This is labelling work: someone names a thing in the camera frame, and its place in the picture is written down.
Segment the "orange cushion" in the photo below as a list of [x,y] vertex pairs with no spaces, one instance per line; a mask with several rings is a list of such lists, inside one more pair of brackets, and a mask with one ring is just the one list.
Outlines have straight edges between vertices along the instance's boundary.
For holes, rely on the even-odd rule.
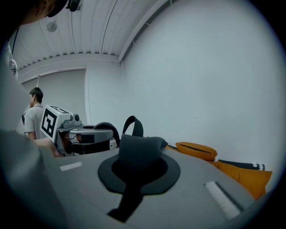
[[255,200],[266,194],[272,171],[244,169],[223,162],[209,162],[246,188]]

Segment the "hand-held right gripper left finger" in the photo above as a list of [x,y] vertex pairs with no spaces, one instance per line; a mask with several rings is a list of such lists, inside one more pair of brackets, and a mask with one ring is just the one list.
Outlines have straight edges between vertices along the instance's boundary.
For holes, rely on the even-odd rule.
[[61,229],[126,229],[124,223],[107,214],[121,196],[109,192],[97,174],[99,165],[116,155],[118,149],[58,158],[46,148],[41,153],[66,217]]

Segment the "person's light grey shirt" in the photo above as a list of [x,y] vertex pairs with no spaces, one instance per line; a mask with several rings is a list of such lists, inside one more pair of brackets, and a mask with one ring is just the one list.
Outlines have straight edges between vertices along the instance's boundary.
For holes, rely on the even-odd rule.
[[0,48],[0,227],[67,229],[43,150],[16,131],[29,96],[12,72],[10,59],[9,43],[4,42]]

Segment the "person's left forearm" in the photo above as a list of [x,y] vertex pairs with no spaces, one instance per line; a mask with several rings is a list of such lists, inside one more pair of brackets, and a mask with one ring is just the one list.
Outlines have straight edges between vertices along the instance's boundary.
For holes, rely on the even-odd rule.
[[49,138],[38,139],[38,140],[35,140],[35,142],[38,146],[42,146],[42,147],[46,147],[50,149],[54,157],[63,157],[63,155],[57,151],[54,143]]

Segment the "round ceiling fixture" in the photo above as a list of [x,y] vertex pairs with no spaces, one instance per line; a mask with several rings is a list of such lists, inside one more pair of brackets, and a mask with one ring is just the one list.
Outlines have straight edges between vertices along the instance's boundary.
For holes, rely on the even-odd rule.
[[55,32],[57,30],[57,28],[58,28],[58,26],[57,26],[55,21],[51,21],[51,22],[47,23],[47,25],[46,25],[46,30],[50,33]]

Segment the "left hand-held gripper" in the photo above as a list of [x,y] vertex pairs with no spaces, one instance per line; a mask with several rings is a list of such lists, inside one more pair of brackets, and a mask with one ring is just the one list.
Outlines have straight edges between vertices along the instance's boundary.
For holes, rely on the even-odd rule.
[[118,147],[118,131],[110,123],[85,125],[78,114],[46,105],[41,131],[64,156],[99,153]]

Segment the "small orange pillow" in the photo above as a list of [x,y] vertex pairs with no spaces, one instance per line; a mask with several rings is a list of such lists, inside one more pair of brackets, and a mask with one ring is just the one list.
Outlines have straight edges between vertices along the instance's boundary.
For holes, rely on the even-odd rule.
[[201,144],[178,142],[176,143],[176,147],[178,151],[183,154],[200,158],[205,161],[213,161],[218,155],[216,150],[214,150],[213,148]]

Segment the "black white patterned blanket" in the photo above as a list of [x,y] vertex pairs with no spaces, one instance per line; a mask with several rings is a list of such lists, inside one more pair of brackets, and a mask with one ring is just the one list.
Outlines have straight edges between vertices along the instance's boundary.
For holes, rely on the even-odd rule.
[[243,169],[266,171],[264,164],[242,163],[242,162],[234,162],[234,161],[226,161],[226,160],[218,160],[218,161],[228,164],[228,165],[233,165],[239,168],[243,168]]

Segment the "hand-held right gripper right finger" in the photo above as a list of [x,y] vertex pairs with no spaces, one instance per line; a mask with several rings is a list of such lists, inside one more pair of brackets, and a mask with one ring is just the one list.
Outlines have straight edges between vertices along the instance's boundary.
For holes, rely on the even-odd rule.
[[254,203],[252,195],[237,181],[210,163],[170,149],[163,153],[180,166],[175,185],[161,195],[144,196],[126,224],[135,229],[209,229],[227,221],[205,188],[217,182],[244,209]]

